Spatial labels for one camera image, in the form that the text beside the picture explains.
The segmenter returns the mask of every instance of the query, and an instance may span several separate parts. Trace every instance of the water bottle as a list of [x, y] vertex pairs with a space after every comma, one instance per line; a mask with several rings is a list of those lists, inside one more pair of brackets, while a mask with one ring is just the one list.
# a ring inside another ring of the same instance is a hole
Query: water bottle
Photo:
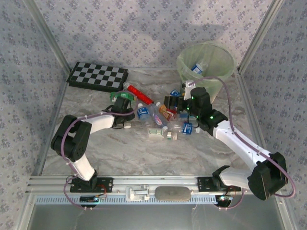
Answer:
[[201, 61], [196, 63], [191, 70], [195, 73], [202, 74], [206, 72], [207, 68], [208, 68], [208, 63]]
[[151, 125], [151, 117], [149, 115], [149, 112], [142, 103], [139, 103], [138, 105], [137, 114], [138, 114], [139, 120], [142, 121], [146, 126]]
[[150, 116], [153, 118], [153, 121], [158, 125], [158, 127], [163, 129], [164, 131], [167, 131], [167, 121], [164, 116], [159, 113], [158, 107], [152, 103], [148, 105], [148, 111]]
[[199, 133], [201, 131], [201, 128], [199, 127], [193, 128], [192, 123], [180, 121], [171, 122], [170, 129], [184, 135], [191, 135], [192, 133]]

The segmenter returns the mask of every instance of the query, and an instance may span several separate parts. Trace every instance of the chessboard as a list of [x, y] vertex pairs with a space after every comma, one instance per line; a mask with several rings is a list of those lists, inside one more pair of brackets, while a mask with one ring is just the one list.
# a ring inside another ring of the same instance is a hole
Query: chessboard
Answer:
[[67, 82], [73, 87], [117, 92], [123, 89], [127, 76], [127, 69], [77, 62]]

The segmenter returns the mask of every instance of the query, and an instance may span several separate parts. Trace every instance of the plastic bottle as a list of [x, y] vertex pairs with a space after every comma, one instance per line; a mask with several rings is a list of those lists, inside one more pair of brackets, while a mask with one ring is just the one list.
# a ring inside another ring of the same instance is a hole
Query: plastic bottle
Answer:
[[148, 137], [156, 139], [168, 139], [168, 140], [177, 140], [177, 133], [165, 131], [161, 128], [149, 128]]
[[192, 123], [174, 121], [169, 124], [170, 130], [182, 133], [184, 135], [191, 135], [192, 133], [199, 133], [201, 128], [193, 128]]
[[169, 121], [173, 114], [169, 113], [166, 106], [161, 102], [157, 102], [155, 105], [159, 109], [159, 112]]
[[150, 116], [153, 118], [153, 121], [158, 125], [158, 127], [162, 128], [164, 131], [167, 131], [167, 121], [164, 116], [159, 113], [158, 107], [155, 104], [150, 104], [148, 105], [148, 111]]
[[138, 114], [139, 120], [142, 121], [146, 126], [151, 125], [150, 114], [149, 114], [147, 108], [142, 103], [139, 103], [139, 105], [138, 105], [137, 114]]
[[203, 74], [207, 71], [208, 68], [208, 63], [206, 63], [204, 60], [202, 60], [201, 62], [196, 63], [193, 67], [192, 67], [192, 71], [198, 74]]

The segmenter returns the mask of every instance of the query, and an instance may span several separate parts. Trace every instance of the red cylinder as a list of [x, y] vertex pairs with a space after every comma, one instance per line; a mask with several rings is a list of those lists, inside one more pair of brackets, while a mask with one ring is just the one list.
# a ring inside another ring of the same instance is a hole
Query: red cylinder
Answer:
[[130, 91], [131, 93], [133, 93], [134, 95], [136, 95], [138, 97], [138, 99], [140, 99], [141, 101], [143, 101], [147, 105], [154, 102], [152, 99], [150, 99], [144, 93], [142, 93], [141, 91], [136, 89], [133, 85], [130, 85], [130, 83], [128, 83], [128, 82], [124, 83], [124, 88], [126, 90]]

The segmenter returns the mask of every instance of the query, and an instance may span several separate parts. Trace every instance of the marble surface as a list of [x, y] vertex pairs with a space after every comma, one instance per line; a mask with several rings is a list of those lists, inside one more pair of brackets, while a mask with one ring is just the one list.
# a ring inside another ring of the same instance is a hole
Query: marble surface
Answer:
[[[134, 70], [128, 80], [155, 101], [163, 101], [172, 89], [179, 89], [176, 70]], [[235, 126], [251, 137], [241, 95], [234, 77], [227, 82], [233, 104]], [[57, 118], [58, 129], [65, 115], [95, 114], [110, 105], [109, 93], [68, 87]], [[224, 90], [213, 107], [228, 116]], [[178, 140], [150, 140], [141, 123], [134, 119], [131, 129], [105, 129], [90, 136], [86, 155], [100, 175], [209, 175], [223, 165], [246, 169], [244, 162], [224, 143], [206, 132], [179, 136]], [[70, 168], [49, 149], [43, 175], [69, 175]]]

